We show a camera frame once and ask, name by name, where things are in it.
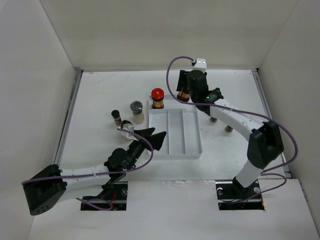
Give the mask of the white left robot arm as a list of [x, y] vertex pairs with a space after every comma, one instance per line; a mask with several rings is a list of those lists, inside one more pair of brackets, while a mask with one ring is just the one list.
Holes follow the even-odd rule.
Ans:
[[141, 130], [119, 128], [118, 131], [131, 137], [131, 143], [126, 149], [116, 148], [106, 162], [78, 169], [61, 169], [58, 164], [51, 164], [22, 182], [30, 215], [41, 215], [69, 199], [77, 199], [89, 206], [94, 200], [109, 203], [114, 184], [127, 173], [139, 170], [136, 163], [142, 153], [148, 150], [153, 155], [162, 148], [167, 132], [155, 133], [155, 130], [154, 127]]

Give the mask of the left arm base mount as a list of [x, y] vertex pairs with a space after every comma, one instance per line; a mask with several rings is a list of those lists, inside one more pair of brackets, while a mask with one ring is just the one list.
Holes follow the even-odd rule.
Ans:
[[80, 203], [81, 211], [126, 211], [128, 197], [128, 182], [120, 181], [114, 183], [111, 188], [101, 190], [98, 194], [90, 194], [82, 197], [83, 201], [89, 202], [88, 205], [84, 202]]

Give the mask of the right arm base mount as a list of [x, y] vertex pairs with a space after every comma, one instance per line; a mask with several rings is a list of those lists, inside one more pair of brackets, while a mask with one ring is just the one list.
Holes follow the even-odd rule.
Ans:
[[216, 194], [220, 211], [265, 210], [259, 181], [256, 180], [244, 192], [236, 192], [231, 181], [216, 181]]

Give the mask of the red-lid sauce jar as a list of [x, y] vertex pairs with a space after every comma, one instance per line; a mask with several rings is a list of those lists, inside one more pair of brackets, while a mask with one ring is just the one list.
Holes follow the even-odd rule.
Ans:
[[187, 86], [179, 86], [176, 91], [178, 100], [183, 102], [188, 102], [190, 100], [189, 88]]
[[164, 90], [162, 88], [154, 88], [151, 91], [152, 108], [163, 109], [164, 108]]

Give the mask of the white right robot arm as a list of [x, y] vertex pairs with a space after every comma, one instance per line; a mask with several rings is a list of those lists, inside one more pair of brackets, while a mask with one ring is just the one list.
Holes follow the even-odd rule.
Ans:
[[231, 189], [236, 197], [245, 197], [263, 170], [284, 151], [279, 126], [237, 112], [218, 87], [209, 89], [207, 73], [201, 70], [180, 70], [176, 90], [178, 100], [187, 94], [201, 112], [223, 121], [247, 140], [247, 161], [233, 178]]

